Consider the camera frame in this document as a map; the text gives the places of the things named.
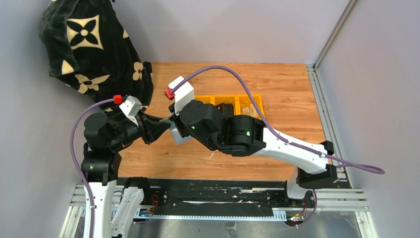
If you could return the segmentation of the green leather card holder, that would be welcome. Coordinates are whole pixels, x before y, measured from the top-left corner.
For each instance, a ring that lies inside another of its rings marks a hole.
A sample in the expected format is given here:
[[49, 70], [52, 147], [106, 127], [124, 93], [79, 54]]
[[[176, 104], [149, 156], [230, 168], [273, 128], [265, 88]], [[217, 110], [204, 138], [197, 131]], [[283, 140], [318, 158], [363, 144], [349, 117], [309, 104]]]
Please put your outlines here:
[[185, 143], [185, 142], [190, 141], [190, 140], [193, 139], [193, 137], [191, 137], [191, 136], [182, 137], [181, 134], [180, 134], [180, 132], [176, 128], [175, 123], [173, 121], [169, 120], [168, 118], [161, 119], [160, 122], [164, 122], [164, 123], [169, 123], [170, 124], [169, 131], [171, 132], [171, 135], [173, 137], [174, 143], [176, 145], [180, 145], [182, 143]]

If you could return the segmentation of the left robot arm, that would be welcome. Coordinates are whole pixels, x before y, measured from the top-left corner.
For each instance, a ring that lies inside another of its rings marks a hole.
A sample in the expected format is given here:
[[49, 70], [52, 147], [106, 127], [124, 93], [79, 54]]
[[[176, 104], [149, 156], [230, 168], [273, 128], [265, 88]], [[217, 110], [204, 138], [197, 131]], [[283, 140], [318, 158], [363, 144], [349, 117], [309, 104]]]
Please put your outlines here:
[[135, 119], [132, 122], [123, 113], [112, 116], [94, 113], [84, 121], [87, 142], [81, 171], [85, 178], [86, 238], [127, 237], [139, 205], [143, 201], [157, 202], [147, 178], [130, 177], [124, 184], [116, 213], [112, 212], [122, 161], [119, 152], [139, 138], [151, 144], [170, 128], [170, 123], [142, 112]]

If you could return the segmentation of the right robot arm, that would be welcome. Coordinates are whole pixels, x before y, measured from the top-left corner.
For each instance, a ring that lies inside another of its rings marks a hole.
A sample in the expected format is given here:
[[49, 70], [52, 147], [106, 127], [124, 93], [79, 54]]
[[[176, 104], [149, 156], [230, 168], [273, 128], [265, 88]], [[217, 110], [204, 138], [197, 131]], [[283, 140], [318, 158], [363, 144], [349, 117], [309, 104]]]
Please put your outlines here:
[[284, 142], [278, 138], [281, 133], [271, 132], [262, 120], [235, 116], [231, 108], [231, 104], [215, 106], [192, 100], [178, 113], [171, 104], [168, 118], [180, 137], [194, 138], [211, 151], [233, 157], [270, 157], [294, 165], [296, 169], [286, 181], [284, 192], [289, 199], [302, 200], [309, 190], [328, 188], [338, 180], [336, 167], [326, 157], [315, 154], [320, 151], [331, 155], [331, 142], [312, 144], [288, 135], [284, 135], [288, 140]]

